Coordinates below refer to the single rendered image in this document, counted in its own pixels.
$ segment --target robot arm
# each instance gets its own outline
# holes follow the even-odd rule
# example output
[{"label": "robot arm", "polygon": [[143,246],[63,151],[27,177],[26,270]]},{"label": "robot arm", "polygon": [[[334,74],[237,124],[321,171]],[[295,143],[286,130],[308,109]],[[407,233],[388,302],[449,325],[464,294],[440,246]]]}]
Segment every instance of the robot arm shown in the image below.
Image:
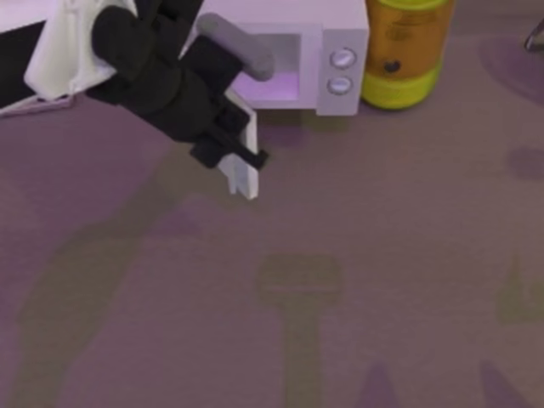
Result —
[{"label": "robot arm", "polygon": [[203,0],[137,0],[137,13],[132,0],[66,1],[79,19],[76,59],[62,66],[55,61],[52,50],[59,55],[59,47],[74,40],[61,38],[68,23],[58,12],[46,22],[25,75],[40,96],[86,91],[193,144],[191,155],[206,167],[233,153],[257,170],[264,166],[268,155],[241,141],[249,115],[226,94],[242,71],[259,81],[272,77],[274,61],[255,38],[205,14],[198,37],[179,59]]}]

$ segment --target yellow jar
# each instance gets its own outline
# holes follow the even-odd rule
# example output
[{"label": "yellow jar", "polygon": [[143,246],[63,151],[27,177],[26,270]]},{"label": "yellow jar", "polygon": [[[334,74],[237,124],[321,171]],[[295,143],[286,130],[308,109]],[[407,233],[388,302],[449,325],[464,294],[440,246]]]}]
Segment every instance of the yellow jar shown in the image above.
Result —
[{"label": "yellow jar", "polygon": [[366,0],[371,35],[361,98],[404,109],[433,90],[454,0]]}]

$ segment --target white microwave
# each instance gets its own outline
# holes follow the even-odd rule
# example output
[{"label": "white microwave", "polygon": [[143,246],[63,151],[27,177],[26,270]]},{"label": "white microwave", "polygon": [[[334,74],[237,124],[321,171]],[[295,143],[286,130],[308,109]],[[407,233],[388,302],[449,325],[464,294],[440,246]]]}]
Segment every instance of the white microwave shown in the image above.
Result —
[{"label": "white microwave", "polygon": [[240,74],[234,83],[252,108],[358,112],[370,31],[365,0],[206,0],[201,14],[208,12],[258,36],[274,54],[271,80]]}]

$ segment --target microwave knob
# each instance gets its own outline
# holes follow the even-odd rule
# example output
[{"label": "microwave knob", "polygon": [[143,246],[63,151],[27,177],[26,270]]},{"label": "microwave knob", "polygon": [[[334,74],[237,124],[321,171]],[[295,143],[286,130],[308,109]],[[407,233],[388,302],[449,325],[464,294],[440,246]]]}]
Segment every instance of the microwave knob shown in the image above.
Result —
[{"label": "microwave knob", "polygon": [[357,60],[357,55],[349,48],[342,48],[331,55],[331,65],[339,70],[346,70]]},{"label": "microwave knob", "polygon": [[327,88],[329,92],[335,95],[345,95],[349,91],[351,91],[351,88],[353,86],[354,83],[351,81],[351,79],[345,76],[338,76],[336,78],[332,78],[329,83],[327,83]]}]

